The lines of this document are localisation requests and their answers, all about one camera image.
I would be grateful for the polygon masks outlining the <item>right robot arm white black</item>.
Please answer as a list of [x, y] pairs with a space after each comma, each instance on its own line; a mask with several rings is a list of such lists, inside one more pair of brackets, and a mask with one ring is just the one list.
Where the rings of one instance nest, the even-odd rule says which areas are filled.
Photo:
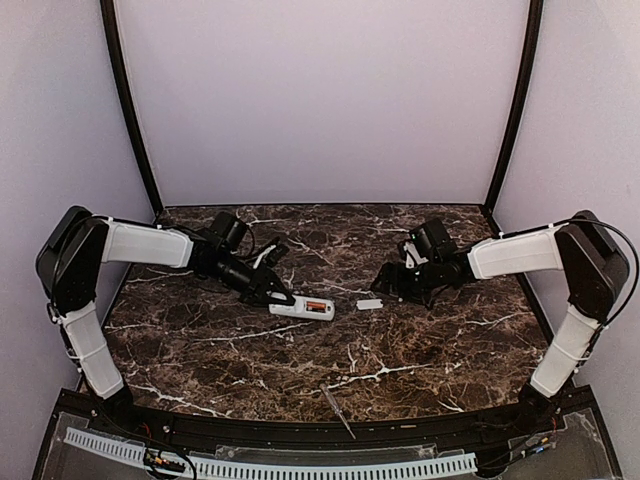
[[592, 211], [527, 230], [500, 233], [459, 246], [443, 222], [412, 229], [398, 245], [400, 258], [384, 263], [372, 291], [423, 306], [449, 288], [497, 277], [559, 271], [567, 310], [551, 345], [528, 381], [535, 395], [510, 413], [521, 434], [534, 432], [549, 416], [545, 399], [556, 396], [591, 354], [598, 337], [628, 304], [639, 283], [639, 255], [627, 236]]

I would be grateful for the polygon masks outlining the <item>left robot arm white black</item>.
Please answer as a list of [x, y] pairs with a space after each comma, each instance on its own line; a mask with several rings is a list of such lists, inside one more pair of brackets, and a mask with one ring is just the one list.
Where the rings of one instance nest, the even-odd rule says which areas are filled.
[[59, 326], [89, 390], [105, 402], [103, 421], [120, 436], [141, 427], [140, 412], [130, 406], [130, 389], [115, 364], [98, 312], [98, 284], [110, 263], [156, 265], [183, 270], [223, 283], [242, 303], [293, 307], [295, 296], [273, 271], [268, 257], [273, 241], [252, 266], [237, 250], [248, 225], [229, 212], [204, 228], [150, 225], [70, 207], [36, 257], [36, 273], [48, 299], [50, 320]]

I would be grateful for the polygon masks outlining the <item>white remote control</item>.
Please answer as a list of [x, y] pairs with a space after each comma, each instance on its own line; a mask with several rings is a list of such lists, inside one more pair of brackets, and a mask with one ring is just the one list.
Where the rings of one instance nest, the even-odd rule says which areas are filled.
[[[293, 317], [314, 321], [332, 321], [335, 316], [335, 305], [331, 300], [318, 299], [312, 297], [304, 297], [294, 295], [295, 304], [294, 305], [274, 305], [271, 304], [268, 306], [269, 312], [273, 315], [285, 316], [285, 317]], [[328, 314], [314, 314], [305, 311], [305, 302], [309, 301], [321, 301], [327, 302], [331, 306], [331, 311]]]

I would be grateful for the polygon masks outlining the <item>white battery cover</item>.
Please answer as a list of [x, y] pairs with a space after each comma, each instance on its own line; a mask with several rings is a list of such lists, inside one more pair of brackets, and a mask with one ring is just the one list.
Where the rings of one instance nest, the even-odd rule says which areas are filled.
[[368, 311], [381, 309], [384, 306], [381, 299], [361, 299], [356, 302], [356, 308], [358, 311]]

